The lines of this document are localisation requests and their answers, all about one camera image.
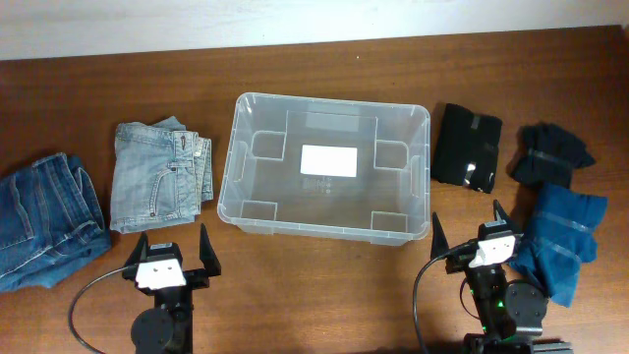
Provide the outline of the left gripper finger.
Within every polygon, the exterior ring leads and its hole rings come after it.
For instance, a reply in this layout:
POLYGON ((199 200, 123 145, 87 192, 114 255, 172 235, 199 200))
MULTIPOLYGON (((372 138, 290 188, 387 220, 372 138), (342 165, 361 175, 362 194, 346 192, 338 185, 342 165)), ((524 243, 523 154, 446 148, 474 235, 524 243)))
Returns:
POLYGON ((140 262, 146 259, 146 252, 148 249, 148 238, 145 232, 141 233, 139 241, 134 250, 129 255, 125 266, 136 266, 140 262))
POLYGON ((205 225, 200 225, 200 261, 208 277, 219 276, 222 272, 220 261, 218 260, 208 237, 205 225))

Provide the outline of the teal blue garment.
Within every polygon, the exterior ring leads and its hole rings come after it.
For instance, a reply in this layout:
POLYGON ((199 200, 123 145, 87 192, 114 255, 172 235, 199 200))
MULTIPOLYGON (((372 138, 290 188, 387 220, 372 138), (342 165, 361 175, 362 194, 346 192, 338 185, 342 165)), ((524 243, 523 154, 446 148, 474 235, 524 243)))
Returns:
POLYGON ((541 287, 554 303, 571 307, 581 266, 598 257, 594 233, 607 206, 606 197, 543 185, 510 266, 541 287))

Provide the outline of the black garment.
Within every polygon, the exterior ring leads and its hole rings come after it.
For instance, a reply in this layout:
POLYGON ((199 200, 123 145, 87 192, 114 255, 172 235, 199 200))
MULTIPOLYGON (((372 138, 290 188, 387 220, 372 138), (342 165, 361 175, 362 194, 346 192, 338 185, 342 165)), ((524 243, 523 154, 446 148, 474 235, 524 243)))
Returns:
POLYGON ((440 183, 490 194, 502 121, 454 103, 445 105, 430 176, 440 183))

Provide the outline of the dark navy garment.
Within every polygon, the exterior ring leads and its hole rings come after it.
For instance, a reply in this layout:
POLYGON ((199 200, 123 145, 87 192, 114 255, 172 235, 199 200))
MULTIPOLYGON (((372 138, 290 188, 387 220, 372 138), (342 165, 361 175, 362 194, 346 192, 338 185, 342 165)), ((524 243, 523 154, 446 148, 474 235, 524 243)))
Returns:
POLYGON ((576 135, 551 123, 521 129, 521 153, 510 176, 531 188, 553 184, 569 189, 577 169, 593 166, 596 160, 576 135))

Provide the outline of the light blue jeans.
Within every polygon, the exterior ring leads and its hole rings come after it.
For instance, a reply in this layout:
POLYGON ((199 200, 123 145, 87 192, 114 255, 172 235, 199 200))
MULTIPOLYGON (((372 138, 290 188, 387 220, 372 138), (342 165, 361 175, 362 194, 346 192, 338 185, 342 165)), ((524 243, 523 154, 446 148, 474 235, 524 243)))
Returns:
POLYGON ((171 116, 117 126, 110 229, 121 234, 192 223, 213 199, 212 141, 171 116))

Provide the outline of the clear plastic storage bin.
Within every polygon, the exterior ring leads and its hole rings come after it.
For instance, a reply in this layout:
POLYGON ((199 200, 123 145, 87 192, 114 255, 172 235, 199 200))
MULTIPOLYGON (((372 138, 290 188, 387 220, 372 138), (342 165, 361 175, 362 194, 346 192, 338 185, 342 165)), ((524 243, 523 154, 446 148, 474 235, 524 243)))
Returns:
POLYGON ((401 246, 429 232, 429 155, 421 105, 246 92, 217 214, 249 233, 401 246), (357 176, 302 174, 303 145, 357 148, 357 176))

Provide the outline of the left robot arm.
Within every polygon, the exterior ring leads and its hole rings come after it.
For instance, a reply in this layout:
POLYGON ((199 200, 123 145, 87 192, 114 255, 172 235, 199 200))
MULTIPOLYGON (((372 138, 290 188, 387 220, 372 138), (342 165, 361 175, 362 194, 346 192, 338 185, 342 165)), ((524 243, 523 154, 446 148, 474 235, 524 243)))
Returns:
POLYGON ((136 354, 193 352, 193 292, 207 288, 209 280, 221 274, 204 225, 200 227, 199 257, 201 268, 184 270, 176 243, 151 245, 147 234, 141 234, 122 271, 124 279, 154 301, 132 324, 136 354))

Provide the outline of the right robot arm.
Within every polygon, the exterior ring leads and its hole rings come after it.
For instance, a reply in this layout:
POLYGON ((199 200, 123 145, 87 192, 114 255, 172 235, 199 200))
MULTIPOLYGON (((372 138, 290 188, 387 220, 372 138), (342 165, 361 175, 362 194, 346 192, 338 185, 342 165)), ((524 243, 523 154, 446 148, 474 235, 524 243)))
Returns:
POLYGON ((462 351, 473 354, 571 353, 561 340, 541 340, 548 298, 527 280, 506 278, 503 265, 511 261, 523 237, 521 228, 499 202, 492 204, 494 220, 479 226, 478 236, 450 247, 438 215, 431 216, 431 264, 445 262, 448 274, 463 272, 481 323, 481 334, 468 333, 462 351))

